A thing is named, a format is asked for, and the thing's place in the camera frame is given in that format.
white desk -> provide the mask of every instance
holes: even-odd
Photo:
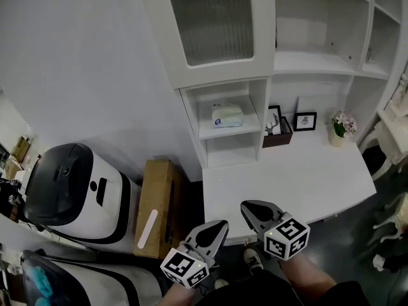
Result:
[[[325,126],[263,149],[259,162],[204,169],[203,189],[205,220],[227,220],[228,238],[254,235],[240,212],[244,200],[270,201],[313,222],[376,193],[356,144],[331,146]]]

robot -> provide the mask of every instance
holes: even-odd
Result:
[[[265,201],[244,201],[241,213],[250,229],[264,243],[265,252],[288,260],[304,249],[310,227],[277,205]],[[228,234],[228,222],[212,221],[195,227],[177,249],[172,248],[160,268],[171,281],[191,289],[210,275],[215,255]]]

flower pot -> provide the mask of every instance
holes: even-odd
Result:
[[[329,130],[329,141],[333,146],[341,147],[346,139],[336,134],[333,127]]]

potted flower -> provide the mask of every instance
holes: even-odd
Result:
[[[350,116],[344,112],[337,112],[331,118],[332,127],[329,132],[329,141],[333,146],[342,146],[347,137],[352,137],[357,131],[357,123]]]

marker cube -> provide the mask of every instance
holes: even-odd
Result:
[[[174,248],[167,254],[160,268],[167,278],[186,288],[193,288],[210,275],[206,263]]]
[[[310,227],[290,218],[264,234],[265,252],[287,261],[309,241]]]

